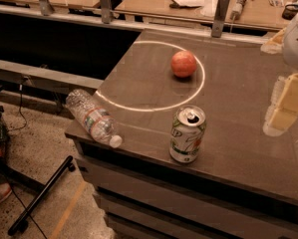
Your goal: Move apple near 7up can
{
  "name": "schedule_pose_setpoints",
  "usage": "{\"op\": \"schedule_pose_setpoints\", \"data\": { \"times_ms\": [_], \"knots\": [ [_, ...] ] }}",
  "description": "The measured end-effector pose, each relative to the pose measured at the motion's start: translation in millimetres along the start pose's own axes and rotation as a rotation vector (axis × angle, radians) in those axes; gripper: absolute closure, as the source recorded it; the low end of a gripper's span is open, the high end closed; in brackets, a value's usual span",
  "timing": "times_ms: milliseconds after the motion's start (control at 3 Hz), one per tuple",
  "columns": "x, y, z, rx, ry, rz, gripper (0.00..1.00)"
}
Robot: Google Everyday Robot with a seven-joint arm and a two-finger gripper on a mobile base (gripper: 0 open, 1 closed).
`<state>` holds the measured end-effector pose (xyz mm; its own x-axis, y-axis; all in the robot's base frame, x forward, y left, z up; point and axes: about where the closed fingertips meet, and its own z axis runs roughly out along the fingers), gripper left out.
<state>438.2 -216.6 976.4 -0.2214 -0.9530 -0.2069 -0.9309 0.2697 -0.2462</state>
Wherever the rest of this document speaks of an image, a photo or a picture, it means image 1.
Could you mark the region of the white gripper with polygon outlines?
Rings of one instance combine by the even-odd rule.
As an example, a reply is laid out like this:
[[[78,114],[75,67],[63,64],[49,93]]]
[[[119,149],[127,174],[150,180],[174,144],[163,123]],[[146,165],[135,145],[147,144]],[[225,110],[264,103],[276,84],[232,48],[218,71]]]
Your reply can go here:
[[[272,55],[283,51],[284,61],[298,70],[298,13],[286,30],[282,29],[271,37],[261,46],[260,51]],[[287,78],[278,77],[270,102],[263,131],[269,136],[279,136],[298,119],[298,73]]]

